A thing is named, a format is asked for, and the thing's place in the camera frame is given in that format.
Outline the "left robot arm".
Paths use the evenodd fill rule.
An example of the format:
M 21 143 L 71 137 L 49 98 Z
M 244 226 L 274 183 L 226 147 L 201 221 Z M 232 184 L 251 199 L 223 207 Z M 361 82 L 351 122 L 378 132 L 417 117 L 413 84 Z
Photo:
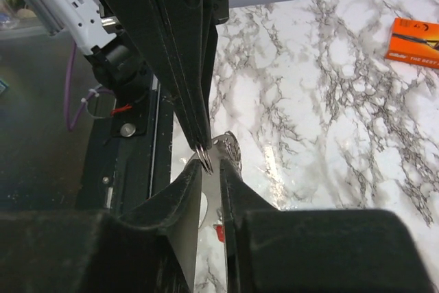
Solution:
M 151 70 L 170 94 L 189 147 L 211 147 L 209 90 L 228 0 L 25 1 L 50 32 L 71 33 L 97 80 L 124 104 L 141 99 L 141 70 Z

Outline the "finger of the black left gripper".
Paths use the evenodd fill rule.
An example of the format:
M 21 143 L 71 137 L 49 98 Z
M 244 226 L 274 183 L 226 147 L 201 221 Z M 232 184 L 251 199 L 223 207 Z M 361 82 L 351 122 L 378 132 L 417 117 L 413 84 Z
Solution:
M 104 0 L 159 82 L 168 69 L 154 0 Z
M 168 69 L 161 82 L 192 149 L 211 148 L 209 94 L 217 26 L 229 19 L 229 0 L 154 0 Z

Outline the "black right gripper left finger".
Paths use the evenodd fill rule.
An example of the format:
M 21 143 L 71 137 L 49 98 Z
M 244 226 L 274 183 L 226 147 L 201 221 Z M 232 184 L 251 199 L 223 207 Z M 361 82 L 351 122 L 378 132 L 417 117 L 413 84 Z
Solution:
M 190 161 L 177 179 L 120 217 L 132 286 L 145 292 L 192 292 L 202 166 Z

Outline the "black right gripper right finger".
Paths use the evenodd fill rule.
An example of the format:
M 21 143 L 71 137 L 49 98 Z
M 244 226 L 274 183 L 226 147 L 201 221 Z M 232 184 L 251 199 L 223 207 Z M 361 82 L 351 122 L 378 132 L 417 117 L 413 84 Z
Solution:
M 220 191 L 225 234 L 227 291 L 244 292 L 253 287 L 252 248 L 247 215 L 254 211 L 276 211 L 251 189 L 231 161 L 220 161 Z

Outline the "steel key organizer red handle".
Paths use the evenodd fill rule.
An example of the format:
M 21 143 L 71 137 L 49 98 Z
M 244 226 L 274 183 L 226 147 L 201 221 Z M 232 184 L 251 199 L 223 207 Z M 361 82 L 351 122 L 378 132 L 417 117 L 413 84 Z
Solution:
M 227 131 L 215 137 L 206 156 L 211 161 L 211 174 L 202 169 L 200 157 L 195 153 L 174 181 L 179 197 L 178 219 L 170 240 L 187 249 L 196 247 L 198 230 L 214 227 L 219 220 L 224 242 L 228 245 L 234 242 L 237 216 L 228 188 L 233 181 L 241 181 L 241 150 L 234 134 Z

